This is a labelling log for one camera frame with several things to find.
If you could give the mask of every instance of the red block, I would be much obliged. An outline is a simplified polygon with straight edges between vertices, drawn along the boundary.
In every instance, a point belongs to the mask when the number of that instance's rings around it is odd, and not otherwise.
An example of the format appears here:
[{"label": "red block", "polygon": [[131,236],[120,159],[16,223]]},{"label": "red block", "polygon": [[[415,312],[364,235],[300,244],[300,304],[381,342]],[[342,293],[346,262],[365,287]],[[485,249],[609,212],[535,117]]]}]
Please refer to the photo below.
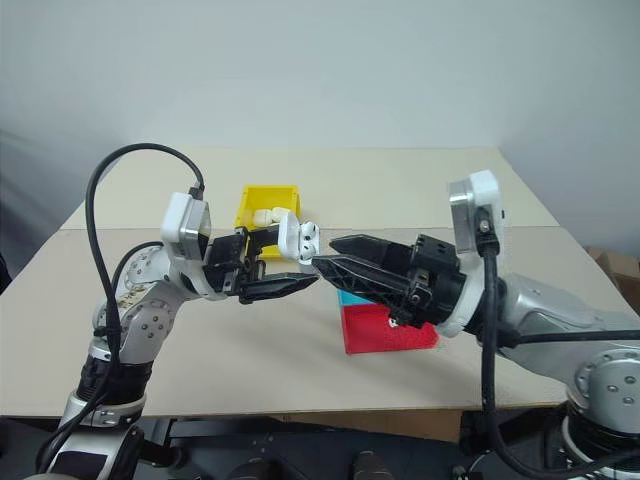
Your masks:
[{"label": "red block", "polygon": [[438,334],[430,323],[421,329],[389,326],[389,309],[382,305],[342,307],[342,333],[347,354],[433,348]]}]

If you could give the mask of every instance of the yellow box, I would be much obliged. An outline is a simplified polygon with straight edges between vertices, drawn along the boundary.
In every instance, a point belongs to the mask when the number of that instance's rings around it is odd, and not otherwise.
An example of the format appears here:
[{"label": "yellow box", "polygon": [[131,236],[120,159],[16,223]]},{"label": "yellow box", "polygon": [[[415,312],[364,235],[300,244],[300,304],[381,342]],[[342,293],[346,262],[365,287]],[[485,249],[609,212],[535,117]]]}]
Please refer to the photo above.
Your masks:
[{"label": "yellow box", "polygon": [[[236,215],[234,227],[244,226],[253,230],[253,212],[274,207],[288,208],[297,217],[300,216],[300,196],[296,185],[245,185],[242,201]],[[280,257],[277,246],[266,247],[262,251],[263,258]]]}]

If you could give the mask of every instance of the beige table surface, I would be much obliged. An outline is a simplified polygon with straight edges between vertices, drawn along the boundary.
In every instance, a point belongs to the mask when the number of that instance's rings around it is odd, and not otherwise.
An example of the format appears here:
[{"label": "beige table surface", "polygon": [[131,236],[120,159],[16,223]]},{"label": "beige table surface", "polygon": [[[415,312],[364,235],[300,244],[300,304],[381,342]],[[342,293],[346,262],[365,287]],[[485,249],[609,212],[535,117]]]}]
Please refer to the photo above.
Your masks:
[{"label": "beige table surface", "polygon": [[[300,186],[303,216],[323,227],[325,244],[354,231],[405,243],[419,232],[452,241],[446,183],[490,167],[512,225],[505,271],[563,287],[596,308],[631,312],[495,149],[184,151],[204,171],[216,226],[230,226],[242,184],[291,182]],[[181,165],[159,155],[132,155],[101,185],[98,225],[111,269],[132,245],[159,237],[169,193],[191,182]],[[313,176],[297,166],[303,160],[315,165]],[[277,181],[267,164],[298,170]],[[3,414],[59,415],[79,379],[101,299],[83,226],[74,214],[0,297]],[[355,230],[335,230],[344,226]],[[502,406],[564,398],[558,382],[500,358],[497,385]],[[433,350],[347,356],[336,292],[319,281],[251,306],[234,299],[186,304],[147,391],[147,415],[477,407],[480,350],[464,334]]]}]

